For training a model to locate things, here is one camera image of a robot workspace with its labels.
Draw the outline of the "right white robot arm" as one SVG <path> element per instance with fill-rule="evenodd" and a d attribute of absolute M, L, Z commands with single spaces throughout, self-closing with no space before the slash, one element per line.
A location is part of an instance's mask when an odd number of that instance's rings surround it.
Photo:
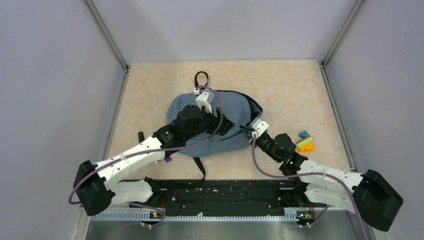
<path fill-rule="evenodd" d="M 275 138 L 267 132 L 253 133 L 252 148 L 259 148 L 280 164 L 280 179 L 297 182 L 293 200 L 299 206 L 320 203 L 354 213 L 374 229 L 387 232 L 404 200 L 377 171 L 338 170 L 296 152 L 286 134 Z"/>

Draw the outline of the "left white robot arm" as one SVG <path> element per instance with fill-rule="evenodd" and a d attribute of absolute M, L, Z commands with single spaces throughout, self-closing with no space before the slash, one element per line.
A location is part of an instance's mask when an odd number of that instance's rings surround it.
<path fill-rule="evenodd" d="M 144 166 L 164 159 L 180 150 L 191 148 L 188 140 L 207 133 L 209 138 L 223 136 L 234 126 L 223 110 L 208 113 L 204 107 L 185 106 L 169 124 L 159 128 L 133 148 L 115 157 L 92 163 L 86 160 L 78 167 L 73 189 L 68 198 L 72 205 L 82 205 L 88 216 L 106 210 L 124 193 L 114 189 L 128 175 Z"/>

